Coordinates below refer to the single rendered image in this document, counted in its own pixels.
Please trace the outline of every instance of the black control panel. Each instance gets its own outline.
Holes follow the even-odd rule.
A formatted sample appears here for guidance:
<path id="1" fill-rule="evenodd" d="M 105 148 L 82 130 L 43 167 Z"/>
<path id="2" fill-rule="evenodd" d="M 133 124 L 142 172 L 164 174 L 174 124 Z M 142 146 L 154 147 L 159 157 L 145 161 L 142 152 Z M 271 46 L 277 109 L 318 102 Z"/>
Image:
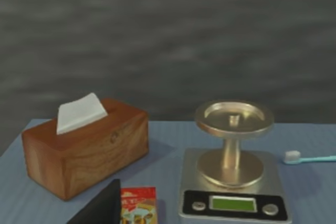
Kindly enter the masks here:
<path id="1" fill-rule="evenodd" d="M 254 211 L 218 210 L 212 207 L 212 198 L 229 197 L 235 199 L 252 199 Z M 183 213 L 193 216 L 213 216 L 223 218 L 287 221 L 285 203 L 280 196 L 218 193 L 211 191 L 187 190 L 184 192 Z"/>

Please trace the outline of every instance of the black object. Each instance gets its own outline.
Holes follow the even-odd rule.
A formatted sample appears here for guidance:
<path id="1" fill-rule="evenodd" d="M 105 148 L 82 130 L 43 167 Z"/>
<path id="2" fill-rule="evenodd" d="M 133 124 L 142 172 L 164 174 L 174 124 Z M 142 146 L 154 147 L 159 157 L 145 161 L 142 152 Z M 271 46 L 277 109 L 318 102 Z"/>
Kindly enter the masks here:
<path id="1" fill-rule="evenodd" d="M 229 210 L 213 210 L 209 208 L 211 196 L 227 196 L 227 197 L 244 197 L 254 198 L 256 200 L 256 212 L 229 211 Z M 204 202 L 206 208 L 203 211 L 197 211 L 192 208 L 194 202 Z M 270 216 L 262 211 L 263 206 L 274 204 L 278 207 L 279 212 Z M 183 213 L 195 216 L 215 216 L 223 218 L 240 218 L 252 220 L 275 220 L 286 221 L 288 219 L 284 200 L 280 196 L 270 195 L 252 195 L 252 194 L 234 194 L 234 193 L 217 193 L 211 191 L 193 191 L 184 192 Z"/>
<path id="2" fill-rule="evenodd" d="M 120 180 L 114 179 L 67 224 L 120 224 Z"/>

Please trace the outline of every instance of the round silver button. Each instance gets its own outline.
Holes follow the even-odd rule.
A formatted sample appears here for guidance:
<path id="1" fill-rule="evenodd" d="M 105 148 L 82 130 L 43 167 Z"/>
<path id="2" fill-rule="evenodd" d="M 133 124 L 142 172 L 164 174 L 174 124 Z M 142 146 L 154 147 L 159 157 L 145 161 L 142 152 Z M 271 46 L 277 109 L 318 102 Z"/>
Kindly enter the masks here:
<path id="1" fill-rule="evenodd" d="M 263 207 L 263 212 L 267 215 L 274 216 L 279 212 L 279 208 L 274 204 L 267 204 Z"/>
<path id="2" fill-rule="evenodd" d="M 193 209 L 196 211 L 203 211 L 205 209 L 206 205 L 203 202 L 194 202 L 193 203 Z"/>

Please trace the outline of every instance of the toothbrush handle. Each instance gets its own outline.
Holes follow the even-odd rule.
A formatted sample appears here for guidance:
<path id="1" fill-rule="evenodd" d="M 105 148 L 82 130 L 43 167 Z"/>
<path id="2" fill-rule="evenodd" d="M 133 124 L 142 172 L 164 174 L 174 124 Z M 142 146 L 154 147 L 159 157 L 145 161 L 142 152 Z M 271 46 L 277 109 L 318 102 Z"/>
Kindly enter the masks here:
<path id="1" fill-rule="evenodd" d="M 336 156 L 328 156 L 328 157 L 304 157 L 300 159 L 303 163 L 310 162 L 336 162 Z"/>

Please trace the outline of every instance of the pedestal stem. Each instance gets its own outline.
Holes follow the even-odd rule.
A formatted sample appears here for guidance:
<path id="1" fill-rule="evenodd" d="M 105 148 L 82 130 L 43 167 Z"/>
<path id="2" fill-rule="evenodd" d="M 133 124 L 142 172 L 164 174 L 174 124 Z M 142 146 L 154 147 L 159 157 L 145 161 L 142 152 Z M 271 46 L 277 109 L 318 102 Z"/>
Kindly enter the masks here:
<path id="1" fill-rule="evenodd" d="M 239 140 L 226 139 L 223 145 L 222 168 L 238 169 L 240 161 L 240 142 Z"/>

